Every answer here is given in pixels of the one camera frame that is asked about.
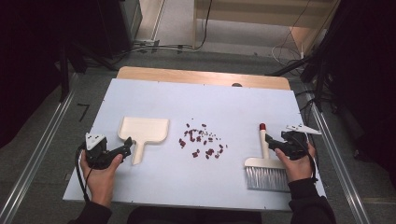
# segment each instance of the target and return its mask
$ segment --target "white table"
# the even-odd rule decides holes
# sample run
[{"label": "white table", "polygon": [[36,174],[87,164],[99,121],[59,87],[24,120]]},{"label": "white table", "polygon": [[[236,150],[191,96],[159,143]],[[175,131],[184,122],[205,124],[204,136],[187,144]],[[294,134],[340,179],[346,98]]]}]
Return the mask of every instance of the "white table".
[{"label": "white table", "polygon": [[[244,161],[262,157],[259,124],[281,140],[288,124],[302,122],[292,91],[236,88],[204,84],[113,79],[92,126],[91,133],[107,137],[107,148],[122,145],[117,136],[126,117],[170,119],[167,138],[146,145],[142,163],[131,157],[116,172],[113,201],[158,206],[187,206],[242,210],[289,211],[288,193],[248,190]],[[227,145],[218,159],[204,157],[207,147],[178,139],[191,128],[216,134]],[[200,148],[200,156],[191,153]],[[276,160],[271,151],[271,158]],[[320,175],[317,189],[325,195]],[[82,201],[76,172],[64,194],[65,200]]]}]

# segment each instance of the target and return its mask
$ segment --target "sleeve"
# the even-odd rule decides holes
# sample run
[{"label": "sleeve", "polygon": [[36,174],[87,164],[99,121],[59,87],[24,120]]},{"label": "sleeve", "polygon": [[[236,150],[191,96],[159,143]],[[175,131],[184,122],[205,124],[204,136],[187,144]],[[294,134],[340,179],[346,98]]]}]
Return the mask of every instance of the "sleeve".
[{"label": "sleeve", "polygon": [[88,202],[76,220],[71,220],[68,224],[107,224],[111,217],[111,210],[98,204]]},{"label": "sleeve", "polygon": [[336,223],[334,212],[325,197],[319,197],[311,178],[289,183],[293,211],[291,223]]}]

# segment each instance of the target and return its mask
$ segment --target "person's right hand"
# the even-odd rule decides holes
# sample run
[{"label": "person's right hand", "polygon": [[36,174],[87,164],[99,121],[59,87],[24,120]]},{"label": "person's right hand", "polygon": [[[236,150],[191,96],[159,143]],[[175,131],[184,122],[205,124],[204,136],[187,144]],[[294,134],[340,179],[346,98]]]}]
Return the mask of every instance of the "person's right hand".
[{"label": "person's right hand", "polygon": [[[315,157],[315,148],[309,143],[308,152],[312,158]],[[308,156],[304,156],[297,161],[291,161],[279,148],[275,149],[275,153],[277,157],[283,162],[283,164],[285,164],[286,174],[288,175],[289,182],[307,179],[312,176],[312,167]]]}]

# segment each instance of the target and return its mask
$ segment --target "hand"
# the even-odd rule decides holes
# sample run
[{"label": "hand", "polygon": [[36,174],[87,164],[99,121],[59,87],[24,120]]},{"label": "hand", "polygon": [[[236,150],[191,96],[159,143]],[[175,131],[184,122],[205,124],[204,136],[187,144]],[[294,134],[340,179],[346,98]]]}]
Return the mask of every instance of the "hand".
[{"label": "hand", "polygon": [[92,196],[91,201],[93,203],[98,203],[108,208],[110,207],[111,199],[113,198],[114,177],[121,161],[122,156],[117,155],[106,169],[91,169],[85,157],[85,150],[82,150],[79,165],[84,174],[84,179],[87,179],[88,174],[90,174],[88,177],[88,188],[90,188]]},{"label": "hand", "polygon": [[[309,143],[308,152],[312,158],[314,158],[315,148]],[[291,161],[279,148],[275,149],[275,153],[277,157],[283,162],[283,164],[285,164],[286,174],[288,175],[289,182],[310,178],[312,176],[312,168],[308,156],[304,156],[297,161]]]}]

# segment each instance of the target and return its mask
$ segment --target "red brush tip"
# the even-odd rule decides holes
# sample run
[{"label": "red brush tip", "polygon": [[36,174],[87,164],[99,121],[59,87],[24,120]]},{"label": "red brush tip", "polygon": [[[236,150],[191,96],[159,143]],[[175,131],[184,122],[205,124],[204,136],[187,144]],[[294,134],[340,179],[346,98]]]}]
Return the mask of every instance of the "red brush tip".
[{"label": "red brush tip", "polygon": [[266,130],[265,124],[264,124],[264,123],[261,123],[261,124],[260,124],[260,131],[261,131],[261,130]]}]

